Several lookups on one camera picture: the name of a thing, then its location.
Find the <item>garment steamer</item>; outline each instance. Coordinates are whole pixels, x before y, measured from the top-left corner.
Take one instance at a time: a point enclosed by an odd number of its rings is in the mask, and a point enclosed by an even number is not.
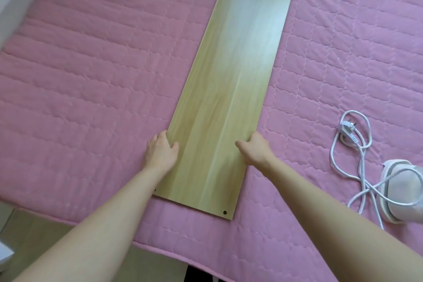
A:
[[[345,120],[348,114],[361,116],[368,131],[368,142],[355,128],[355,124]],[[348,174],[341,170],[335,162],[333,151],[338,141],[360,153],[358,163],[358,176]],[[353,178],[361,183],[361,192],[354,195],[347,203],[351,204],[361,197],[358,213],[362,214],[366,204],[367,195],[373,202],[373,207],[380,227],[383,229],[382,219],[400,224],[405,221],[423,223],[423,167],[412,165],[406,160],[388,160],[383,163],[381,180],[373,185],[365,177],[365,153],[372,145],[370,122],[368,118],[358,111],[346,111],[339,122],[338,132],[330,147],[330,160],[333,167],[343,176]]]

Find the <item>person's left arm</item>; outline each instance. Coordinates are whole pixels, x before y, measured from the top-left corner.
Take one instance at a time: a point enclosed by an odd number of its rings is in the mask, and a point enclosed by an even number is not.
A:
[[[170,147],[166,131],[155,135],[147,144],[144,169],[15,282],[111,281],[131,245],[148,200],[177,156],[178,144]]]

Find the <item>person's left hand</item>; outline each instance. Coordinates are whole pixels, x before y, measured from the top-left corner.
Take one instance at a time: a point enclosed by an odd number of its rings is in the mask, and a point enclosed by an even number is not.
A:
[[[144,168],[154,169],[163,175],[175,165],[179,151],[177,141],[173,143],[172,147],[169,145],[166,133],[167,130],[164,130],[160,134],[154,135],[147,142],[147,150],[145,151]]]

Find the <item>person's right arm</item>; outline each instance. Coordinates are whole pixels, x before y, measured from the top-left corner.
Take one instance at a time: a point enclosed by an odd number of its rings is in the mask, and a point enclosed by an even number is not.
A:
[[[423,280],[420,255],[278,160],[260,133],[235,144],[276,186],[339,281]]]

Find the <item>pink mattress cover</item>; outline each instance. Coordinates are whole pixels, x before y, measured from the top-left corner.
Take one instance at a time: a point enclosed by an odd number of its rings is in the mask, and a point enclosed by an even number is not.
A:
[[[215,1],[36,0],[0,55],[1,199],[76,224],[123,186],[170,123]],[[369,116],[371,181],[390,158],[423,164],[422,6],[291,2],[258,130],[342,202],[358,190],[328,159],[345,110]],[[355,172],[354,151],[336,159]],[[414,224],[388,230],[423,252]],[[227,281],[335,280],[254,168],[232,221],[153,198],[135,244]]]

